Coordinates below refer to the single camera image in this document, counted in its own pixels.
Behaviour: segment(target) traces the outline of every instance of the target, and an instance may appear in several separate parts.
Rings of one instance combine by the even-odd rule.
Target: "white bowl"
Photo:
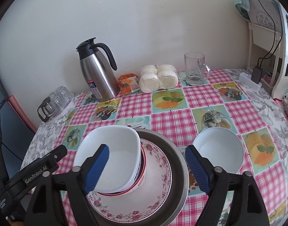
[[[81,142],[73,166],[81,166],[101,144],[109,147],[109,159],[96,185],[100,193],[116,193],[131,187],[141,165],[141,143],[137,132],[125,126],[104,126],[92,130]]]
[[[243,163],[243,146],[239,138],[223,127],[210,127],[202,131],[192,143],[202,157],[226,172],[237,173]]]
[[[139,188],[143,184],[144,179],[146,177],[146,154],[145,154],[145,150],[144,150],[143,146],[141,146],[141,153],[142,153],[142,155],[141,155],[141,169],[139,170],[140,173],[138,174],[135,183],[130,188],[128,188],[125,191],[122,191],[119,193],[114,193],[114,194],[104,194],[104,193],[99,193],[99,194],[105,195],[105,196],[126,195],[128,193],[135,191],[137,188]]]

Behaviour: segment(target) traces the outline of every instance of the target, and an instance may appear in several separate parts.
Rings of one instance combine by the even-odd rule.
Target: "tablecloth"
[[[241,69],[213,69],[200,86],[190,86],[185,73],[178,73],[175,89],[150,94],[140,91],[98,103],[90,92],[75,97],[75,108],[52,124],[42,123],[25,155],[22,168],[53,148],[64,144],[68,154],[56,173],[72,168],[76,150],[93,129],[105,125],[129,125],[149,128],[172,140],[183,152],[203,129],[219,125],[234,132],[244,148],[239,173],[253,173],[264,199],[271,225],[282,225],[288,217],[288,118],[282,105],[263,89],[259,92],[238,80]],[[219,113],[220,123],[204,122]],[[264,145],[254,145],[255,141]],[[172,226],[197,221],[208,199],[199,190],[190,172],[188,198]],[[61,192],[69,225],[76,225],[66,192]],[[233,192],[229,192],[219,225],[224,225]]]

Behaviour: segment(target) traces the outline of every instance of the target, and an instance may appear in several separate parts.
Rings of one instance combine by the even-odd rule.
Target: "gray floral pattern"
[[[262,117],[264,122],[270,126],[274,138],[276,139],[277,149],[282,153],[282,164],[285,169],[288,187],[288,118],[284,112],[283,106],[281,104],[277,104],[263,87],[259,92],[256,92],[253,91],[248,85],[239,81],[239,74],[241,72],[246,72],[245,70],[226,69],[226,71],[245,91],[258,110],[259,115]],[[288,216],[288,199],[286,215]]]
[[[82,94],[75,96],[75,104],[77,103],[78,98],[80,98],[81,95]],[[62,116],[60,116],[53,123],[49,124],[42,122],[27,150],[26,155],[24,156],[24,161],[21,165],[21,169],[30,164],[38,157],[41,158],[45,156],[52,150],[55,141],[57,141],[61,128],[65,125],[65,121],[73,108],[75,108],[75,106],[67,110],[66,113],[63,113]]]

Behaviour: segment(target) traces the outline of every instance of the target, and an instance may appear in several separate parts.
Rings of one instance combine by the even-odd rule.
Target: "orange snack package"
[[[140,86],[137,83],[137,75],[134,73],[129,73],[121,75],[119,77],[119,86],[122,88],[121,94],[129,94],[140,90]]]

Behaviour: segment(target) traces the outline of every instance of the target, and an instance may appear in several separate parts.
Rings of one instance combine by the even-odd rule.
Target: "black cable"
[[[258,1],[259,1],[260,5],[262,6],[262,8],[264,9],[264,11],[268,14],[268,16],[270,16],[269,13],[265,10],[265,8],[263,7],[263,5],[261,4],[260,0],[258,0]],[[273,18],[272,18],[271,16],[270,16],[270,18],[271,18],[271,20],[273,21],[273,24],[274,24],[274,41],[273,41],[273,45],[272,45],[272,47],[271,47],[271,49],[270,49],[270,51],[272,51],[272,49],[273,49],[273,47],[274,47],[274,45],[275,45],[276,25],[275,25],[275,22],[274,22]],[[270,53],[270,51],[269,51],[265,56],[263,56],[262,58],[259,58],[259,59],[258,59],[258,61],[257,61],[257,66],[259,66],[259,60],[265,58],[266,56],[268,56],[268,54]]]
[[[18,159],[21,160],[20,157],[18,157],[12,150],[10,150],[4,143],[2,143],[13,155],[15,155]]]
[[[260,5],[262,6],[262,8],[264,9],[264,11],[265,11],[265,12],[268,14],[268,16],[272,19],[273,24],[274,24],[274,41],[273,41],[273,45],[272,45],[270,51],[269,51],[264,57],[259,58],[258,61],[257,61],[257,66],[259,66],[259,60],[261,59],[261,63],[260,63],[260,67],[261,67],[262,61],[263,61],[264,59],[269,59],[269,58],[272,57],[272,56],[274,55],[274,53],[276,52],[276,50],[277,50],[277,48],[278,48],[278,46],[280,45],[280,42],[281,42],[281,40],[282,40],[282,33],[281,33],[281,36],[280,36],[280,40],[279,40],[276,48],[274,49],[273,53],[272,53],[269,57],[266,58],[266,56],[269,55],[269,53],[272,51],[272,49],[273,49],[273,47],[274,47],[274,45],[275,45],[276,26],[275,26],[275,22],[274,22],[273,18],[272,18],[272,17],[269,15],[269,13],[265,10],[265,8],[264,8],[263,5],[261,4],[260,0],[258,0],[258,1],[259,1]],[[281,15],[280,15],[279,9],[278,9],[278,13],[279,13],[279,17],[280,17],[281,30],[282,30],[282,20],[281,20]]]

